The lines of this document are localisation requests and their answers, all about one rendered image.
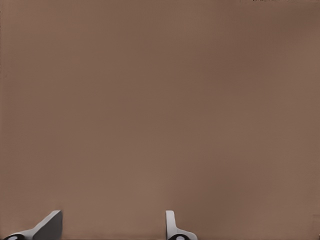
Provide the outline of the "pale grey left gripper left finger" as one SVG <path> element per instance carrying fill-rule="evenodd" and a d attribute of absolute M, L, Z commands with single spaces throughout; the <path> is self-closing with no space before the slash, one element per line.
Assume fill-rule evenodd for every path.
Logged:
<path fill-rule="evenodd" d="M 35 227 L 10 234 L 2 240 L 61 240 L 63 212 L 54 210 Z"/>

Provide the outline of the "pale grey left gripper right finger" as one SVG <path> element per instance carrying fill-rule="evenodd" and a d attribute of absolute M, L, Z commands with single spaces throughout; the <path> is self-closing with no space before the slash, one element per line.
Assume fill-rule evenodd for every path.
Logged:
<path fill-rule="evenodd" d="M 173 210 L 165 211 L 166 240 L 198 240 L 193 232 L 177 227 Z"/>

